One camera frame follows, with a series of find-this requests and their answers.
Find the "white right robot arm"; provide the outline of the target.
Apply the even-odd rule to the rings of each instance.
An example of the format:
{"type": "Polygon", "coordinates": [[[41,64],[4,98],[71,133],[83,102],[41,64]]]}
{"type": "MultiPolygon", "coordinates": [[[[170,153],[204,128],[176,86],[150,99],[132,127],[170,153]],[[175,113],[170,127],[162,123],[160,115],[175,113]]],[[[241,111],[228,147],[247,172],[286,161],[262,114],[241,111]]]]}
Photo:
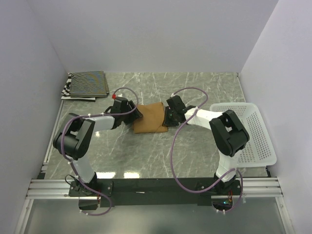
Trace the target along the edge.
{"type": "Polygon", "coordinates": [[[170,166],[174,180],[183,190],[199,194],[214,189],[218,194],[224,195],[235,182],[238,158],[246,147],[250,136],[233,110],[213,112],[200,109],[196,106],[186,107],[180,96],[175,95],[167,99],[167,104],[173,111],[174,118],[181,125],[177,129],[170,148],[170,166]],[[180,183],[173,166],[173,150],[176,137],[186,124],[199,126],[211,130],[219,152],[219,164],[214,176],[215,182],[202,190],[190,190],[180,183]]]}

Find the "thin striped tank top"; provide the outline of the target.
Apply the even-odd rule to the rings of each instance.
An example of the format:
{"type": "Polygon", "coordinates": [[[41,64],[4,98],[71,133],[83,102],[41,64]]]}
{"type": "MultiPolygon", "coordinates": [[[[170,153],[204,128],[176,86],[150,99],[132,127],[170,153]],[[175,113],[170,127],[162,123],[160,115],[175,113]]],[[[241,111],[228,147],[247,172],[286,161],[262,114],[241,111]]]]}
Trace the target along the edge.
{"type": "Polygon", "coordinates": [[[104,98],[110,93],[103,71],[68,73],[70,95],[75,98],[104,98]]]}

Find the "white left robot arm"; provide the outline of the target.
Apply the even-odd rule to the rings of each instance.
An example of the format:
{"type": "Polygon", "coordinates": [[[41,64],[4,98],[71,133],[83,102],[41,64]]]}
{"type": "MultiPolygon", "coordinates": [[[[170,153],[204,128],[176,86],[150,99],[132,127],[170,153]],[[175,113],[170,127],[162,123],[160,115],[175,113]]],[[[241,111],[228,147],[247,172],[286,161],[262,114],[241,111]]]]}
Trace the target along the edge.
{"type": "Polygon", "coordinates": [[[115,98],[113,105],[98,115],[81,117],[69,113],[66,116],[53,139],[53,147],[73,165],[78,181],[81,181],[80,190],[85,195],[94,195],[98,189],[97,174],[86,156],[93,133],[113,130],[121,123],[129,125],[142,117],[134,102],[124,97],[115,98]]]}

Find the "wide striped tank top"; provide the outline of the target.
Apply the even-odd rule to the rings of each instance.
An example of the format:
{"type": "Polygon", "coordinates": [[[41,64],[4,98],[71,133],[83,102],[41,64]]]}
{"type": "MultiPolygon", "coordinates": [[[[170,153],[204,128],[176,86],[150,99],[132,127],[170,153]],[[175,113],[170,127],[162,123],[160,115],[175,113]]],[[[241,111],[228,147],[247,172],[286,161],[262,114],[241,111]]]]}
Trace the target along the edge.
{"type": "Polygon", "coordinates": [[[96,101],[95,97],[71,97],[70,85],[71,85],[71,80],[68,80],[66,82],[62,92],[61,92],[61,99],[62,100],[77,100],[77,101],[90,101],[90,102],[96,101]]]}

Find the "tan brown tank top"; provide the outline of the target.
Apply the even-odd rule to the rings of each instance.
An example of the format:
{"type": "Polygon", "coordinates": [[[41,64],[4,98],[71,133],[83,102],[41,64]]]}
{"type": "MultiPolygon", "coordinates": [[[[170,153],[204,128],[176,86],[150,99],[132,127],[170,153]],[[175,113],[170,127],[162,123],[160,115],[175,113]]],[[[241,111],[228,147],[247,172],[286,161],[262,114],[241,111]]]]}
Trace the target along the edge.
{"type": "Polygon", "coordinates": [[[162,102],[139,105],[137,109],[143,114],[143,117],[133,122],[132,129],[135,134],[164,133],[168,131],[168,127],[163,126],[165,112],[162,102]]]}

